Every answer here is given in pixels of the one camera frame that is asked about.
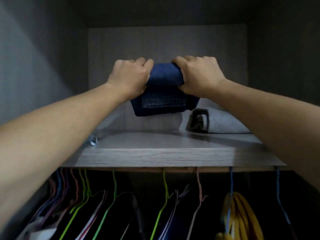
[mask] yellow clothing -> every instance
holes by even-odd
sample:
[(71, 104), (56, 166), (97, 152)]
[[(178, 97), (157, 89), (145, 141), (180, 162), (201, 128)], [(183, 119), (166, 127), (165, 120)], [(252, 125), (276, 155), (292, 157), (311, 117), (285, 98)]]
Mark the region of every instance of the yellow clothing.
[[(225, 197), (221, 217), (227, 227), (230, 193)], [(216, 240), (264, 240), (258, 219), (246, 199), (238, 192), (230, 202), (228, 233), (218, 233)]]

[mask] forearm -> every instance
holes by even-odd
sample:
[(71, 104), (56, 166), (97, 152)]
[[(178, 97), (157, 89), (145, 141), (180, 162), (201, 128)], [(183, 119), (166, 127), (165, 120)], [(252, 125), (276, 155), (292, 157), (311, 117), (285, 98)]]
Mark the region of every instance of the forearm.
[(121, 101), (104, 84), (0, 127), (0, 215), (15, 212)]
[(221, 81), (209, 99), (226, 108), (320, 190), (320, 107), (229, 80)]

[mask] gray folded clothing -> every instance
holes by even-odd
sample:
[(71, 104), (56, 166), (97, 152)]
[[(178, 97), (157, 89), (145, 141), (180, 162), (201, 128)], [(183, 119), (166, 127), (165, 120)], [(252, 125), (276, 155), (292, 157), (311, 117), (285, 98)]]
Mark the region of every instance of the gray folded clothing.
[(250, 133), (250, 131), (230, 113), (211, 107), (194, 109), (189, 117), (186, 129), (200, 133)]

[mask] folded blue fabric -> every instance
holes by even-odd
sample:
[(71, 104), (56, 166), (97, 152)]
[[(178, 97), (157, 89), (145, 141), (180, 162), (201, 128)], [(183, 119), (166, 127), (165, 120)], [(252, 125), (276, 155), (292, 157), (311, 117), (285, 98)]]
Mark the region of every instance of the folded blue fabric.
[(131, 100), (138, 117), (183, 112), (196, 108), (199, 98), (187, 95), (177, 86), (184, 84), (180, 68), (173, 63), (155, 64), (142, 95)]

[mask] hand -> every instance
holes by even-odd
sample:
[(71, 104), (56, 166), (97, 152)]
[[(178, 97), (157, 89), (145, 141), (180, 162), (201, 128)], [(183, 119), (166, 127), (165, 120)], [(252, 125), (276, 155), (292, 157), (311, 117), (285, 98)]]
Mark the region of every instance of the hand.
[(199, 98), (208, 98), (221, 81), (227, 80), (214, 57), (178, 56), (172, 60), (183, 74), (182, 92)]
[(146, 89), (154, 61), (140, 57), (134, 60), (117, 60), (106, 84), (114, 87), (123, 102), (141, 95)]

